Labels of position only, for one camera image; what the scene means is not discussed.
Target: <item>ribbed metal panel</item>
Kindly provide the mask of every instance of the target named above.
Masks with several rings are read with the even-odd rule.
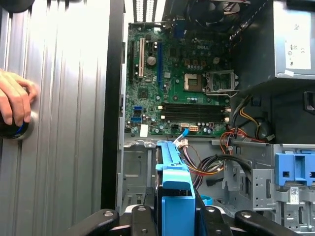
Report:
[[[0,68],[39,97],[32,134],[2,144],[0,236],[55,236],[100,209],[109,6],[36,0],[2,12]]]

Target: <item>finger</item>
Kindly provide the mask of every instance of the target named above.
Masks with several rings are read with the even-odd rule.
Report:
[[[11,125],[13,122],[12,119],[12,109],[9,103],[8,97],[0,89],[0,111],[3,117],[3,120],[6,124]]]
[[[21,126],[24,120],[23,101],[17,90],[10,84],[7,78],[0,80],[0,89],[5,93],[13,111],[14,122],[17,126]]]
[[[31,121],[31,104],[29,100],[28,93],[11,77],[10,74],[5,75],[9,83],[15,88],[22,99],[23,109],[24,109],[24,121],[29,123]]]
[[[21,76],[10,73],[10,76],[22,87],[26,87],[26,89],[29,92],[29,100],[32,103],[34,99],[37,97],[37,89],[35,84],[32,81],[26,80],[22,78]]]

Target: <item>ram slot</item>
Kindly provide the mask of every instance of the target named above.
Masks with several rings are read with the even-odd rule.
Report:
[[[198,104],[170,104],[163,105],[162,115],[171,121],[204,121],[223,122],[225,107]]]
[[[134,41],[130,42],[129,52],[129,81],[133,81],[133,69],[134,69]]]
[[[162,73],[163,73],[163,44],[157,43],[157,83],[162,89]]]
[[[145,38],[140,38],[139,78],[143,78],[144,72],[144,45]]]

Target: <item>motherboard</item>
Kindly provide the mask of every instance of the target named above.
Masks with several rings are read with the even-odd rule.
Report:
[[[225,130],[237,76],[229,35],[130,24],[125,132],[217,137]]]

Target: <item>black knob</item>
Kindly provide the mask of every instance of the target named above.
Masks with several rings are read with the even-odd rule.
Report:
[[[0,0],[0,6],[11,13],[20,13],[29,9],[35,0]]]
[[[3,117],[0,115],[0,137],[3,139],[18,139],[25,134],[29,127],[28,123],[23,123],[22,126],[8,125],[4,123]]]

